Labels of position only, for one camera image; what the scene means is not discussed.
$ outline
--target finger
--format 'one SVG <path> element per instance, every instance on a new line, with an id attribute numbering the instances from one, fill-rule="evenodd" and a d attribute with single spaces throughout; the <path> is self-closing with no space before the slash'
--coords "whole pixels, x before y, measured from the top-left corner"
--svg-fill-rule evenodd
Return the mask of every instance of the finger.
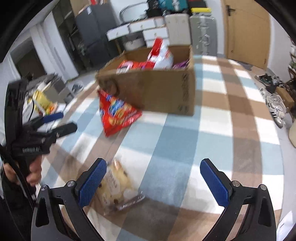
<path id="1" fill-rule="evenodd" d="M 4 171 L 7 179 L 13 183 L 17 183 L 18 182 L 17 176 L 15 174 L 15 171 L 12 169 L 12 167 L 8 163 L 5 163 L 3 167 L 4 167 Z"/>
<path id="2" fill-rule="evenodd" d="M 30 164 L 30 172 L 39 172 L 41 170 L 41 162 L 42 156 L 38 156 L 35 161 Z"/>
<path id="3" fill-rule="evenodd" d="M 40 181 L 41 181 L 41 173 L 40 172 L 31 173 L 30 175 L 27 176 L 27 182 L 31 186 L 34 186 L 35 183 L 39 183 Z"/>

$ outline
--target metal screw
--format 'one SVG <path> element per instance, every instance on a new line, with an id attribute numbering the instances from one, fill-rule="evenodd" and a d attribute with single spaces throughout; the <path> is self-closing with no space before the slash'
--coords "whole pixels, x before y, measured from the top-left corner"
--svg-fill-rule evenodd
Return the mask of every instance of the metal screw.
<path id="1" fill-rule="evenodd" d="M 41 191 L 44 191 L 44 190 L 46 190 L 47 189 L 47 185 L 42 185 L 42 187 L 41 187 Z"/>
<path id="2" fill-rule="evenodd" d="M 239 186 L 240 186 L 239 181 L 233 181 L 232 184 L 233 184 L 233 186 L 235 186 L 235 187 L 239 187 Z"/>
<path id="3" fill-rule="evenodd" d="M 261 184 L 261 185 L 260 185 L 260 188 L 261 188 L 263 191 L 267 190 L 267 187 L 266 187 L 264 184 Z"/>
<path id="4" fill-rule="evenodd" d="M 74 186 L 75 185 L 75 182 L 74 181 L 69 181 L 68 183 L 67 183 L 67 186 L 68 187 L 72 187 L 72 186 Z"/>

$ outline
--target yellow lid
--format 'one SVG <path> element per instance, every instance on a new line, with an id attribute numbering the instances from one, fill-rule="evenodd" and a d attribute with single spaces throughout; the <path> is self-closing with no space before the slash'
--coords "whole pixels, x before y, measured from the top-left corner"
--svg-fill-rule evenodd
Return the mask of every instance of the yellow lid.
<path id="1" fill-rule="evenodd" d="M 212 12 L 212 9 L 209 7 L 193 7 L 191 12 Z"/>

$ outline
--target open cardboard box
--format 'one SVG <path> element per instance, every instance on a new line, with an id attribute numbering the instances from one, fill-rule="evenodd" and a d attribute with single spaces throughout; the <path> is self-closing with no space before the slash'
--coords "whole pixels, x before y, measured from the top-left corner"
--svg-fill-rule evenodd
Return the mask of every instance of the open cardboard box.
<path id="1" fill-rule="evenodd" d="M 132 106 L 149 111 L 179 115 L 194 114 L 195 73 L 190 45 L 170 46 L 174 64 L 189 59 L 185 69 L 134 69 L 116 74 L 123 60 L 144 62 L 151 48 L 124 52 L 105 65 L 96 74 L 98 85 L 108 94 Z"/>

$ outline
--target black refrigerator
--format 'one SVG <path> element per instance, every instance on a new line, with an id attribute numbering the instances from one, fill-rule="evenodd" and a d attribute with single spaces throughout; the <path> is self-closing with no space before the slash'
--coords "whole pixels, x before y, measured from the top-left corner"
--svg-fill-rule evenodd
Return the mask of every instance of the black refrigerator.
<path id="1" fill-rule="evenodd" d="M 94 67 L 102 67 L 119 55 L 114 41 L 108 41 L 106 33 L 117 24 L 110 3 L 90 5 L 75 17 L 86 54 Z"/>

